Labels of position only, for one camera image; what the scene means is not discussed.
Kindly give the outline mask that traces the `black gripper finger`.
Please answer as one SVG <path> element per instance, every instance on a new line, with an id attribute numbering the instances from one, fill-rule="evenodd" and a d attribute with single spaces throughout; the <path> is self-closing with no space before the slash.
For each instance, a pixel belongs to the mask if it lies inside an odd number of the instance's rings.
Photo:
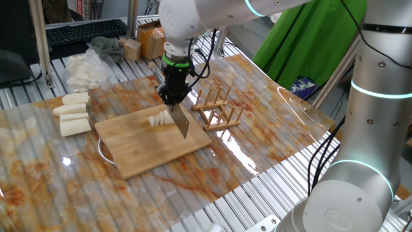
<path id="1" fill-rule="evenodd" d="M 168 103 L 169 91 L 165 83 L 162 83 L 155 87 L 155 90 L 159 94 L 163 103 Z"/>
<path id="2" fill-rule="evenodd" d="M 191 92 L 192 88 L 186 88 L 184 91 L 179 95 L 178 104 L 180 104 L 186 96 Z"/>

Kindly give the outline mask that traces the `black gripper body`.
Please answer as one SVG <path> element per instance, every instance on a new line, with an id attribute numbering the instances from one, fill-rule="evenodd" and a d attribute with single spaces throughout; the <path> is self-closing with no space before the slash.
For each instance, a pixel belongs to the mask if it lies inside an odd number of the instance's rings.
<path id="1" fill-rule="evenodd" d="M 179 95 L 184 89 L 189 88 L 186 83 L 186 77 L 189 75 L 189 68 L 180 67 L 163 67 L 162 72 L 165 76 L 165 84 L 169 91 L 168 103 L 164 103 L 168 106 L 178 104 Z"/>

